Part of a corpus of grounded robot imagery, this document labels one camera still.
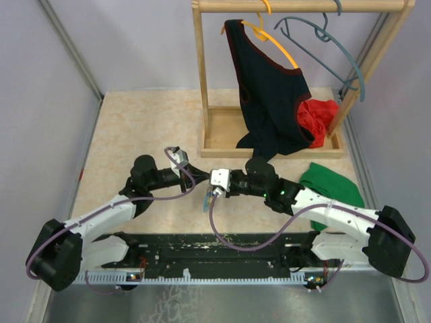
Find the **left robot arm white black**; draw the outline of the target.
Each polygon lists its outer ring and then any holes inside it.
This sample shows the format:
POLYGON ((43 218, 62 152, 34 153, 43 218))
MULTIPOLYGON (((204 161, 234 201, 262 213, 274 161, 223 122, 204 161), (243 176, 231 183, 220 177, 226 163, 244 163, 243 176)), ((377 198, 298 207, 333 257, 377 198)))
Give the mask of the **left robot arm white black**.
POLYGON ((150 155, 137 157, 125 187, 94 211, 64 222, 47 221, 26 259, 27 276, 62 291, 83 271, 112 262, 136 265, 140 251, 125 234, 105 239, 101 236, 147 211, 157 199, 152 191, 179 186, 181 193, 177 197, 182 198, 209 180, 209 173, 192 166, 183 150, 167 147, 165 154, 170 167, 164 169, 158 169, 150 155))

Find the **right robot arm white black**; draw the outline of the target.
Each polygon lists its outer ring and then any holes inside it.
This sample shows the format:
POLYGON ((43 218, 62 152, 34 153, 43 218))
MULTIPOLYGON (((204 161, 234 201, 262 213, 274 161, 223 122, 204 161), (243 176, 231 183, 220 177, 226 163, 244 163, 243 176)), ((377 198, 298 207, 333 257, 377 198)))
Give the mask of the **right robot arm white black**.
POLYGON ((331 200, 284 178, 261 157, 247 161, 246 170, 218 170, 214 173, 226 197, 259 196, 272 211, 320 222, 336 229, 334 234, 315 234, 301 249, 308 266, 322 260, 345 259, 368 262, 379 272, 401 278, 416 237, 398 210, 353 207, 331 200))

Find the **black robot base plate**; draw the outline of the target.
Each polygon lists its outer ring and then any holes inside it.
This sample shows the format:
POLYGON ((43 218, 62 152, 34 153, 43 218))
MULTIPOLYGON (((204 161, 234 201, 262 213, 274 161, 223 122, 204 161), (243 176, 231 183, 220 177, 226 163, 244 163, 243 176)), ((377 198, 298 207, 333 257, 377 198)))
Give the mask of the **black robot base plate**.
POLYGON ((339 260, 319 260, 310 251, 310 233, 286 233, 270 245, 251 251, 271 234, 225 234, 238 246, 231 249, 213 234, 133 234, 133 249, 125 259, 105 268, 142 269, 148 279, 181 278, 188 270, 194 279, 288 278, 304 268, 336 268, 339 260))

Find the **metal disc with keyrings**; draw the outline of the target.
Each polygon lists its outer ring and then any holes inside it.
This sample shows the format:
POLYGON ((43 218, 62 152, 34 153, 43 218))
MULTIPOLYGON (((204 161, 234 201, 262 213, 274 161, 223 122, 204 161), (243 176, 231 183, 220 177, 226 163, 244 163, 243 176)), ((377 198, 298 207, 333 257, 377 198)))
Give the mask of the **metal disc with keyrings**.
POLYGON ((213 187, 213 185, 211 183, 209 183, 207 185, 205 195, 209 195, 211 197, 210 202, 212 202, 212 199, 213 199, 213 196, 214 196, 214 190, 215 190, 215 188, 213 187))

